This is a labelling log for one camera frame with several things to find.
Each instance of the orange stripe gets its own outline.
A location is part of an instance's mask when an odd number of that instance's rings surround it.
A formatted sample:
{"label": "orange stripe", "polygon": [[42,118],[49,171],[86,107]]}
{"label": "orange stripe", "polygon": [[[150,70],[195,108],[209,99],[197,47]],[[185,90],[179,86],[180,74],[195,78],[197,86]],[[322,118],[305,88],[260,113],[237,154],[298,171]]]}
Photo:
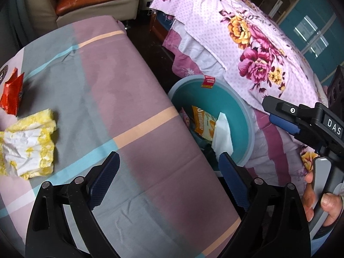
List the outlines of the orange stripe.
{"label": "orange stripe", "polygon": [[105,38],[112,37],[114,35],[119,35],[119,34],[125,34],[125,33],[122,30],[118,30],[118,31],[113,31],[110,33],[102,34],[102,35],[99,35],[97,37],[94,37],[92,39],[89,39],[89,40],[84,41],[83,43],[79,44],[79,48],[82,48],[83,46],[88,45],[90,43],[93,43],[96,40],[105,39]]}
{"label": "orange stripe", "polygon": [[218,248],[226,239],[230,237],[231,234],[235,232],[241,222],[240,217],[233,223],[232,226],[228,228],[216,241],[214,241],[209,247],[207,247],[202,253],[204,256],[212,253],[216,248]]}
{"label": "orange stripe", "polygon": [[122,148],[127,144],[143,137],[147,133],[153,131],[176,116],[178,116],[177,110],[174,107],[169,107],[147,119],[146,121],[143,121],[142,123],[129,129],[128,131],[118,135],[114,138],[114,141],[118,148]]}

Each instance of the teal bucket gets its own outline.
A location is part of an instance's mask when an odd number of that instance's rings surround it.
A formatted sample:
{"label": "teal bucket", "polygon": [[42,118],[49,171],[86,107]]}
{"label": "teal bucket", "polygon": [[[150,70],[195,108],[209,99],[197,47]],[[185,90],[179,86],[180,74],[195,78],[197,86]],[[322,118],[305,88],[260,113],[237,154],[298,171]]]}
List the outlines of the teal bucket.
{"label": "teal bucket", "polygon": [[[233,143],[234,162],[243,167],[250,158],[254,146],[255,134],[249,115],[248,105],[226,82],[216,80],[213,88],[204,88],[203,75],[191,75],[178,81],[168,93],[175,108],[192,114],[196,106],[218,117],[223,112],[228,120]],[[212,165],[218,171],[217,164]]]}

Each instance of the sofa leg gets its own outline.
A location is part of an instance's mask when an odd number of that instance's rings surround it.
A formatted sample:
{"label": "sofa leg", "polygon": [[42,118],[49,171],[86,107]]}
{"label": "sofa leg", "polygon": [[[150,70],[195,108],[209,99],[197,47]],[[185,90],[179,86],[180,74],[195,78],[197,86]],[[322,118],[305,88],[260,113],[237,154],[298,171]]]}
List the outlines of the sofa leg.
{"label": "sofa leg", "polygon": [[131,28],[131,26],[129,25],[129,20],[125,20],[123,23],[124,23],[124,29],[125,30],[128,30]]}

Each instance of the dark floor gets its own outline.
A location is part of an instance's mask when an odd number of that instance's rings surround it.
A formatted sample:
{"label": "dark floor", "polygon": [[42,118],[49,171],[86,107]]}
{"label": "dark floor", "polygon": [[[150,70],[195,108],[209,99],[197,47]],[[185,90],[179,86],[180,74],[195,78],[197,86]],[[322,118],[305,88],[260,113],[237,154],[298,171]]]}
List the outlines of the dark floor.
{"label": "dark floor", "polygon": [[149,32],[149,21],[147,11],[141,12],[136,20],[129,22],[131,28],[127,30],[127,35],[167,93],[180,78],[172,72],[173,54]]}

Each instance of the round logo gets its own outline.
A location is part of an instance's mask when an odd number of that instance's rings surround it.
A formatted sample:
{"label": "round logo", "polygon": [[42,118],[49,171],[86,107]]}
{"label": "round logo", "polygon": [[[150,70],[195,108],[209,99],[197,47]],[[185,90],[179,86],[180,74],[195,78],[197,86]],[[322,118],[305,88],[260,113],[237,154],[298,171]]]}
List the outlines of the round logo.
{"label": "round logo", "polygon": [[4,66],[2,68],[2,70],[0,71],[0,84],[4,80],[4,78],[5,78],[6,74],[7,74],[7,71],[8,71],[8,65]]}

